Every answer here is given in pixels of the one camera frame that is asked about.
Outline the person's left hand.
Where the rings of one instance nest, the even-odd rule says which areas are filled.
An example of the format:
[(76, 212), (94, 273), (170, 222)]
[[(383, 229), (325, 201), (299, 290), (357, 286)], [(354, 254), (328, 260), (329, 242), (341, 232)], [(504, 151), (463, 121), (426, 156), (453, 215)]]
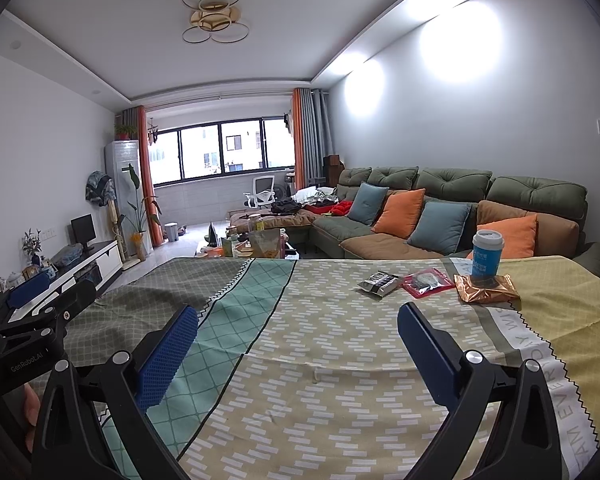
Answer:
[(12, 442), (22, 443), (28, 452), (33, 450), (40, 407), (41, 400), (28, 382), (1, 398), (0, 429), (2, 422), (6, 422), (7, 425), (13, 422), (15, 434), (12, 436)]

